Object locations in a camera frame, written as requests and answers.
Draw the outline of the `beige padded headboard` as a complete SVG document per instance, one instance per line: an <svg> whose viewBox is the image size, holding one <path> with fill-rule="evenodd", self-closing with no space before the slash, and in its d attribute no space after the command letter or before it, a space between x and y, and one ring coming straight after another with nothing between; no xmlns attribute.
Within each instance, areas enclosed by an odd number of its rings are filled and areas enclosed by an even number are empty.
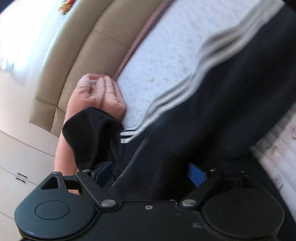
<svg viewBox="0 0 296 241"><path fill-rule="evenodd" d="M117 79L171 1L76 1L39 74L30 123L59 136L69 98L85 74Z"/></svg>

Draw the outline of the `white drawer cabinet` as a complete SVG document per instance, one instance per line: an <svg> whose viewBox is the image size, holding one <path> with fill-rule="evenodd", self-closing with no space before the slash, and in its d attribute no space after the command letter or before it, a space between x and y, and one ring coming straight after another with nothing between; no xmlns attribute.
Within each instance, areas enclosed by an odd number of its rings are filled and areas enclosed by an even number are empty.
<svg viewBox="0 0 296 241"><path fill-rule="evenodd" d="M21 239L15 209L53 166L53 156L1 133L1 240Z"/></svg>

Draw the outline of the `dark navy striped jacket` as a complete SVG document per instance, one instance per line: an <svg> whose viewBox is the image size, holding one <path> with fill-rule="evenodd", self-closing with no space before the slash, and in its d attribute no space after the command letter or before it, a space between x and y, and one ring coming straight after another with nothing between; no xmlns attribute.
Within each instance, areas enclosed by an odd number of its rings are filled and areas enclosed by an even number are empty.
<svg viewBox="0 0 296 241"><path fill-rule="evenodd" d="M250 152L295 103L295 10L268 1L254 28L225 44L208 40L196 71L153 102L125 130L94 108L66 121L63 135L79 170L111 161L105 190L124 200L180 200L195 189L189 166L250 171L280 194Z"/></svg>

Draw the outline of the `lilac floral quilted bedspread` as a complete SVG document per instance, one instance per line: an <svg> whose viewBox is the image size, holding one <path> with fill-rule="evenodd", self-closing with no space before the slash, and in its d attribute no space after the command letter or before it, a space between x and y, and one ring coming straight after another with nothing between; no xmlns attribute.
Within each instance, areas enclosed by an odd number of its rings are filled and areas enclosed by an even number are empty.
<svg viewBox="0 0 296 241"><path fill-rule="evenodd" d="M196 71L201 58L208 54L204 49L208 40L228 33L224 43L233 42L263 18L267 3L175 2L140 44L119 76L119 86L127 103L123 122L125 130L140 126L151 114L156 99Z"/></svg>

